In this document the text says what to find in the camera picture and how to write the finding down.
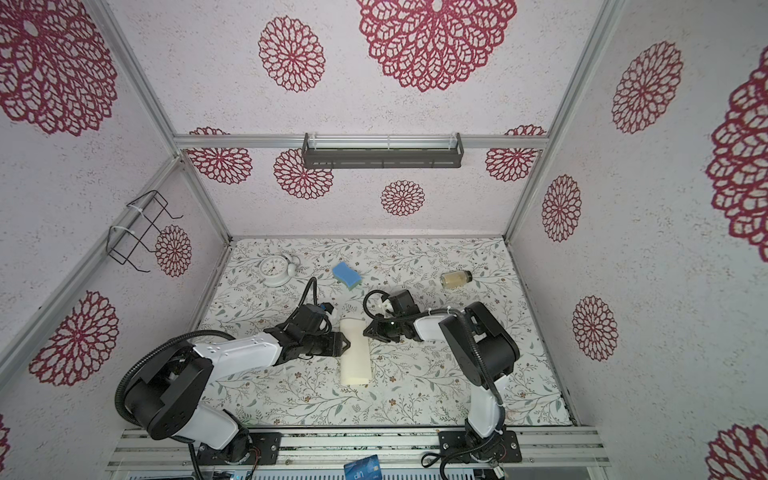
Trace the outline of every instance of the table surface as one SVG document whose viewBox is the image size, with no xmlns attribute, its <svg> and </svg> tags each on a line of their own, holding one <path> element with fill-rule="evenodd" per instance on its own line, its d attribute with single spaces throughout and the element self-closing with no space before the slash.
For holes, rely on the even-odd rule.
<svg viewBox="0 0 768 480">
<path fill-rule="evenodd" d="M 299 257 L 301 266 L 286 285 L 272 288 L 263 285 L 258 266 L 276 253 Z M 333 278 L 331 269 L 341 261 L 360 274 L 362 285 L 350 291 Z M 453 270 L 470 270 L 474 280 L 444 290 L 439 276 Z M 339 318 L 367 321 L 362 298 L 373 289 L 407 288 L 422 310 L 483 302 L 521 353 L 502 392 L 507 424 L 571 424 L 501 238 L 240 240 L 200 328 L 242 337 L 281 323 L 312 276 L 318 279 L 318 301 L 330 301 Z M 248 426 L 463 425 L 469 383 L 446 344 L 369 339 L 369 347 L 374 379 L 368 385 L 341 385 L 339 360 L 314 357 L 214 380 L 203 400 Z"/>
</svg>

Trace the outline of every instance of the black mounting plate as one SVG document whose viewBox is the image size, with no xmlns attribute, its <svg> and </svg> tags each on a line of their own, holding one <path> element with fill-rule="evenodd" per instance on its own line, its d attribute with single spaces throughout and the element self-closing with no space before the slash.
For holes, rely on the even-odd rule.
<svg viewBox="0 0 768 480">
<path fill-rule="evenodd" d="M 467 446 L 465 432 L 440 432 L 438 437 L 440 438 L 441 455 L 453 453 Z M 520 463 L 523 461 L 518 436 L 512 430 L 504 431 L 502 441 L 493 450 L 493 457 L 499 463 Z M 469 454 L 466 454 L 451 460 L 449 463 L 476 463 L 476 461 Z"/>
<path fill-rule="evenodd" d="M 283 434 L 274 433 L 254 433 L 251 432 L 250 439 L 253 445 L 259 449 L 259 465 L 275 465 L 277 463 L 277 454 L 280 452 L 280 440 Z M 241 465 L 253 465 L 254 455 L 248 455 Z M 217 450 L 205 449 L 197 451 L 197 463 L 200 465 L 229 465 L 223 459 L 217 458 Z"/>
</svg>

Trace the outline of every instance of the blue sponge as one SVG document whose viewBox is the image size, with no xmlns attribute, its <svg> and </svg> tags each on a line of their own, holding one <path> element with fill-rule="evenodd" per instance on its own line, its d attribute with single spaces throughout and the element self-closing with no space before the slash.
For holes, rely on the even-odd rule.
<svg viewBox="0 0 768 480">
<path fill-rule="evenodd" d="M 355 270 L 349 268 L 345 262 L 333 267 L 333 276 L 350 290 L 362 283 L 362 277 Z"/>
</svg>

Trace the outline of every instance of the red floral medallion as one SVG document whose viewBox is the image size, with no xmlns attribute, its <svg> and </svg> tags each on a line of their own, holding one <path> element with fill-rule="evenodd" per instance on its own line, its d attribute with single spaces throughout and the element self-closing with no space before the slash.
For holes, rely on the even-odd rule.
<svg viewBox="0 0 768 480">
<path fill-rule="evenodd" d="M 280 187 L 296 198 L 322 197 L 333 185 L 333 172 L 325 168 L 305 168 L 298 148 L 281 153 L 275 159 L 274 169 Z"/>
<path fill-rule="evenodd" d="M 581 216 L 581 191 L 568 175 L 554 179 L 541 204 L 541 222 L 547 237 L 562 242 L 568 239 Z"/>
<path fill-rule="evenodd" d="M 190 135 L 228 135 L 218 128 L 198 128 Z M 222 184 L 238 184 L 245 181 L 252 169 L 250 155 L 245 148 L 191 148 L 187 155 L 192 165 L 210 178 Z"/>
<path fill-rule="evenodd" d="M 709 480 L 768 478 L 768 431 L 762 425 L 734 425 L 709 443 Z"/>
<path fill-rule="evenodd" d="M 78 0 L 4 0 L 0 101 L 14 121 L 79 136 L 112 116 L 118 73 Z"/>
<path fill-rule="evenodd" d="M 725 121 L 712 133 L 712 206 L 730 221 L 728 233 L 756 246 L 768 262 L 768 48 L 728 103 Z"/>
<path fill-rule="evenodd" d="M 5 454 L 11 449 L 8 443 L 8 434 L 11 429 L 3 425 L 2 415 L 0 415 L 0 472 L 5 469 Z"/>
<path fill-rule="evenodd" d="M 317 36 L 295 18 L 279 17 L 266 24 L 259 56 L 270 78 L 288 91 L 314 88 L 326 70 Z"/>
<path fill-rule="evenodd" d="M 384 187 L 382 206 L 398 217 L 406 217 L 419 211 L 424 204 L 424 190 L 410 180 L 398 180 Z"/>
<path fill-rule="evenodd" d="M 546 135 L 544 128 L 535 125 L 520 125 L 505 135 Z M 485 169 L 491 177 L 505 182 L 526 178 L 538 156 L 535 148 L 492 148 L 485 155 Z"/>
<path fill-rule="evenodd" d="M 168 276 L 181 276 L 192 261 L 190 238 L 178 225 L 168 225 L 157 235 L 154 250 L 157 265 Z"/>
<path fill-rule="evenodd" d="M 573 330 L 582 352 L 598 362 L 614 354 L 617 339 L 614 313 L 602 299 L 586 296 L 574 310 Z"/>
<path fill-rule="evenodd" d="M 651 45 L 629 65 L 616 87 L 616 128 L 625 134 L 645 130 L 667 111 L 680 83 L 683 62 L 674 43 Z"/>
<path fill-rule="evenodd" d="M 86 292 L 48 343 L 29 364 L 40 382 L 72 386 L 98 372 L 118 337 L 118 318 L 109 299 Z"/>
<path fill-rule="evenodd" d="M 360 32 L 384 75 L 445 90 L 488 63 L 515 16 L 514 0 L 357 0 Z"/>
</svg>

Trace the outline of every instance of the white alarm clock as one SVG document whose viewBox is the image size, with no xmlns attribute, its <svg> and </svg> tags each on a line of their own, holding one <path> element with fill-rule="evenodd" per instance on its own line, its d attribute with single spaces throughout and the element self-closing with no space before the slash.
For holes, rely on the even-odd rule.
<svg viewBox="0 0 768 480">
<path fill-rule="evenodd" d="M 296 267 L 300 264 L 299 257 L 291 259 L 287 255 L 272 255 L 261 260 L 259 271 L 264 277 L 264 285 L 285 285 L 291 277 L 296 276 Z"/>
</svg>

